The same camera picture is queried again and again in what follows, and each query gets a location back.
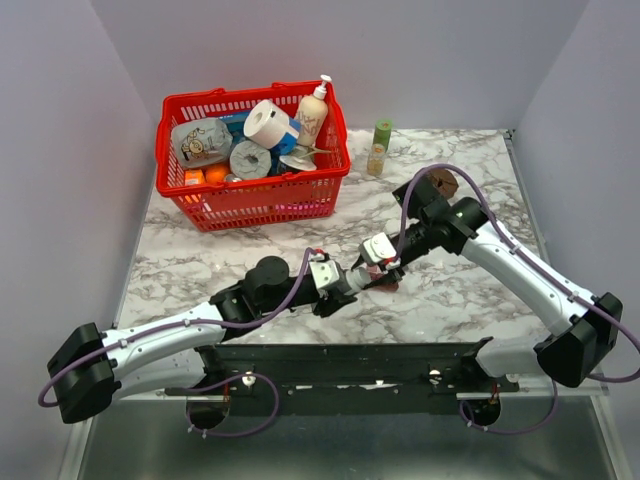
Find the wrapped grey tissue pack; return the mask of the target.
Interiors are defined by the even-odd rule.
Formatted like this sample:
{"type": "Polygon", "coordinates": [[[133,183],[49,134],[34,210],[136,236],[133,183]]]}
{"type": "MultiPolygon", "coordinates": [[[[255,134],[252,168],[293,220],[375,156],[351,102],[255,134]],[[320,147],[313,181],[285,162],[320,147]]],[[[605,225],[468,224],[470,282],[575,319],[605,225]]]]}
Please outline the wrapped grey tissue pack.
{"type": "Polygon", "coordinates": [[[211,117],[177,125],[171,141],[181,166],[196,169],[227,161],[233,137],[222,120],[211,117]]]}

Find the orange small carton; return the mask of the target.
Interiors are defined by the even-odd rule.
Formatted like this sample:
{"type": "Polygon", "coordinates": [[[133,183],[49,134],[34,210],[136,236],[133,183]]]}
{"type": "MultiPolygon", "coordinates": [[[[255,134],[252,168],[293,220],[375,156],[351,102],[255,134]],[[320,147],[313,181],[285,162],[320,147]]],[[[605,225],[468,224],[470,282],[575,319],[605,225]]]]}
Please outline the orange small carton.
{"type": "Polygon", "coordinates": [[[187,170],[184,174],[185,186],[196,186],[206,183],[206,177],[201,169],[187,170]]]}

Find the orange fruit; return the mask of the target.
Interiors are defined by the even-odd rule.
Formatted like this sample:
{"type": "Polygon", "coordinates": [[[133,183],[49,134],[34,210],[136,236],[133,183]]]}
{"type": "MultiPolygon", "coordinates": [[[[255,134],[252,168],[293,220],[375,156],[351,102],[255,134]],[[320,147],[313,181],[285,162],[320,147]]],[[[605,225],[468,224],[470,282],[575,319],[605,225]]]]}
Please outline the orange fruit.
{"type": "Polygon", "coordinates": [[[226,177],[231,174],[228,164],[215,164],[204,169],[205,180],[208,184],[218,184],[225,182],[226,177]]]}

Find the white lidded yogurt cup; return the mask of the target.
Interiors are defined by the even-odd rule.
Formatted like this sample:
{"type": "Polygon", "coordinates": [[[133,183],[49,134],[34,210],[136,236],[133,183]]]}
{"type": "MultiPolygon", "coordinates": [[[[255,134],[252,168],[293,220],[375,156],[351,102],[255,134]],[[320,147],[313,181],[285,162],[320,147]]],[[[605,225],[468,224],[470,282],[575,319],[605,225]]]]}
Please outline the white lidded yogurt cup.
{"type": "Polygon", "coordinates": [[[284,174],[316,171],[315,157],[329,153],[329,150],[296,145],[287,155],[279,157],[276,172],[284,174]]]}

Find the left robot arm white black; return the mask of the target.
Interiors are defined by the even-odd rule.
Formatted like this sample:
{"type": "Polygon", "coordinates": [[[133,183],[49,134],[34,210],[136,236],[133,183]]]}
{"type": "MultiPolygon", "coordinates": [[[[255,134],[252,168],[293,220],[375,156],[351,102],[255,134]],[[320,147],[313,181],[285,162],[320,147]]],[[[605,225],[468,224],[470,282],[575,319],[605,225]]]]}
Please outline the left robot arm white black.
{"type": "Polygon", "coordinates": [[[318,251],[305,255],[297,276],[284,259],[267,256],[243,279],[185,312],[129,329],[81,325],[49,360],[50,380],[38,403],[75,424],[137,393],[177,388],[212,394],[222,372],[204,360],[206,350],[286,309],[310,305],[314,315],[328,317],[354,302],[370,279],[364,268],[344,269],[318,251]],[[47,400],[48,392],[53,400],[47,400]]]}

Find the green lidded spice jar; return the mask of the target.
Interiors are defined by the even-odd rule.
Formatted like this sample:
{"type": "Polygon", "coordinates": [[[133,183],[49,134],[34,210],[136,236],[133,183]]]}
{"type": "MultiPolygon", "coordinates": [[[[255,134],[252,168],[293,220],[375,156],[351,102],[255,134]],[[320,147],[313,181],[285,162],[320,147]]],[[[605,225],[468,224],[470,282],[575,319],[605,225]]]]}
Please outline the green lidded spice jar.
{"type": "Polygon", "coordinates": [[[380,119],[376,122],[367,160],[367,173],[371,176],[379,177],[383,172],[392,130],[393,123],[390,119],[380,119]]]}

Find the cream pump lotion bottle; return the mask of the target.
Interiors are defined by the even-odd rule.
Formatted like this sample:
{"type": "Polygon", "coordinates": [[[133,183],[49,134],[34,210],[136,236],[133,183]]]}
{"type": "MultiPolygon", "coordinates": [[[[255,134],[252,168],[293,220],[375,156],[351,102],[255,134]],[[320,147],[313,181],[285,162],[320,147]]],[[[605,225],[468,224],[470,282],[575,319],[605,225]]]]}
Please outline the cream pump lotion bottle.
{"type": "Polygon", "coordinates": [[[325,102],[325,98],[332,78],[329,75],[322,74],[320,79],[321,83],[315,87],[313,93],[304,96],[300,100],[296,111],[295,120],[300,125],[297,144],[303,147],[315,145],[328,114],[328,105],[325,102]]]}

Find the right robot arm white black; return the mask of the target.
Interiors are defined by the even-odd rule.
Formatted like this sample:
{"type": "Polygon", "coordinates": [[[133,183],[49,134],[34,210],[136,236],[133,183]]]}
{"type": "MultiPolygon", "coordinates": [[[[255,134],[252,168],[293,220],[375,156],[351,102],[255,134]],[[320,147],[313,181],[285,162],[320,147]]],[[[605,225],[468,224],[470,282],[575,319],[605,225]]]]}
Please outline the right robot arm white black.
{"type": "Polygon", "coordinates": [[[431,181],[421,178],[397,188],[394,198],[407,206],[412,225],[404,234],[380,234],[359,247],[356,266],[379,266],[379,284],[393,283],[402,267],[442,248],[483,268],[523,301],[543,322],[548,335],[507,340],[490,337],[476,344],[460,367],[460,379],[480,392],[505,375],[545,374],[578,387],[613,349],[621,301],[611,293],[596,296],[564,278],[520,244],[506,227],[491,221],[479,201],[455,204],[431,181]]]}

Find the beige cup brown lid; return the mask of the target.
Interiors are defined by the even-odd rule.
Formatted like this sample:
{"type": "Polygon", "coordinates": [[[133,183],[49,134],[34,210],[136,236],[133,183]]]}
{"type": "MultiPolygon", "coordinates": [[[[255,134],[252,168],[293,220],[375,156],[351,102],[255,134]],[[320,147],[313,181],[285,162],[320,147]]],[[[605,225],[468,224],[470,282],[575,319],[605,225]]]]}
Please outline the beige cup brown lid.
{"type": "Polygon", "coordinates": [[[452,199],[459,188],[458,181],[449,170],[433,169],[427,174],[427,177],[446,200],[452,199]]]}

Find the red plastic shopping basket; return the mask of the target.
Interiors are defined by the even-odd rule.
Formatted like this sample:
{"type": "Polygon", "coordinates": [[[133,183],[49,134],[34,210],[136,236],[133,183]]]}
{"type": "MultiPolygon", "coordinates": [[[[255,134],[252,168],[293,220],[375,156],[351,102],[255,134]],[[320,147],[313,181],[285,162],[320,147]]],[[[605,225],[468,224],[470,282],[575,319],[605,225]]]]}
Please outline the red plastic shopping basket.
{"type": "Polygon", "coordinates": [[[318,80],[274,82],[268,87],[173,94],[162,104],[156,133],[157,192],[202,232],[327,217],[334,212],[342,179],[351,169],[347,129],[334,88],[327,87],[328,115],[319,132],[318,169],[242,182],[187,186],[185,169],[171,141],[171,130],[189,121],[248,111],[269,99],[291,115],[318,80]]]}

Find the white pill bottle blue label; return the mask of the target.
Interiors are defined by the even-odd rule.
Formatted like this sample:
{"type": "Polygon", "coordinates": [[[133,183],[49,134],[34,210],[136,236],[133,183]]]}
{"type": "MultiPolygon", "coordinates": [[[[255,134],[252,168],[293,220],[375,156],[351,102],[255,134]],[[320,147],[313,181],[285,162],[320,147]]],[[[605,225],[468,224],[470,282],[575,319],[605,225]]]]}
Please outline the white pill bottle blue label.
{"type": "Polygon", "coordinates": [[[364,267],[358,267],[354,270],[343,271],[337,289],[344,295],[353,296],[364,290],[370,282],[370,272],[364,267]]]}

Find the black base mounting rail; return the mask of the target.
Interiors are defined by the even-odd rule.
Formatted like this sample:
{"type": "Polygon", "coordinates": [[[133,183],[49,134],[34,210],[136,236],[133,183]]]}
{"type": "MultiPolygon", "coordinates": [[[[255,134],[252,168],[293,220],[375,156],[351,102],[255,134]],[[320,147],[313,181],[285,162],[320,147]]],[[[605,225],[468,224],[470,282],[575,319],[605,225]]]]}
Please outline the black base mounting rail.
{"type": "Polygon", "coordinates": [[[496,421],[498,399],[519,391],[506,377],[474,366],[476,343],[222,344],[200,347],[201,386],[189,399],[199,418],[431,413],[453,415],[460,398],[496,421]]]}

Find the white toilet paper roll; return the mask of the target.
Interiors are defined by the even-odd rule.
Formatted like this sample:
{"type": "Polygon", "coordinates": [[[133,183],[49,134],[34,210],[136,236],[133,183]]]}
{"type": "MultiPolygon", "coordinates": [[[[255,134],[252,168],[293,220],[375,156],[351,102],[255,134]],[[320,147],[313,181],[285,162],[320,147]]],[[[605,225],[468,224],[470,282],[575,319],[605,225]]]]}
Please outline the white toilet paper roll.
{"type": "Polygon", "coordinates": [[[271,100],[257,103],[249,112],[243,126],[246,138],[260,146],[272,149],[288,132],[290,117],[271,100]]]}

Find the blue package in basket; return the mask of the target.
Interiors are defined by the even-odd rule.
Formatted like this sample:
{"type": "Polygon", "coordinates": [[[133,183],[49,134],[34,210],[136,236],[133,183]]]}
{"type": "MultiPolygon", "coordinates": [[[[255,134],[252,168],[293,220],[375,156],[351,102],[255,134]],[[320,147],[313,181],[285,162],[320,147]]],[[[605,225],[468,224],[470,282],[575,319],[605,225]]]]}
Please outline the blue package in basket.
{"type": "MultiPolygon", "coordinates": [[[[244,136],[244,133],[243,133],[244,122],[248,114],[249,114],[249,111],[242,111],[239,113],[224,115],[221,117],[221,120],[227,125],[233,137],[232,150],[238,143],[245,140],[249,140],[244,136]]],[[[278,145],[276,145],[274,148],[268,149],[271,153],[271,160],[272,160],[271,170],[268,176],[271,176],[277,173],[276,170],[277,170],[279,157],[282,154],[288,154],[296,146],[300,125],[297,121],[293,120],[291,117],[289,120],[289,124],[290,126],[288,127],[288,132],[285,134],[281,142],[278,145]]]]}

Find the grey wrapped paper roll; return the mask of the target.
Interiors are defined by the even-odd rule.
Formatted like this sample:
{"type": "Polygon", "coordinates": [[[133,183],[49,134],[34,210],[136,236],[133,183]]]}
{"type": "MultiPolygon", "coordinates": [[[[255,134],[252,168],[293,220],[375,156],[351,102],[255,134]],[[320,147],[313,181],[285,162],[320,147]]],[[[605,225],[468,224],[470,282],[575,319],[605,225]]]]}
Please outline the grey wrapped paper roll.
{"type": "Polygon", "coordinates": [[[241,180],[262,179],[271,170],[271,153],[257,143],[245,140],[233,148],[229,163],[231,172],[241,180]]]}

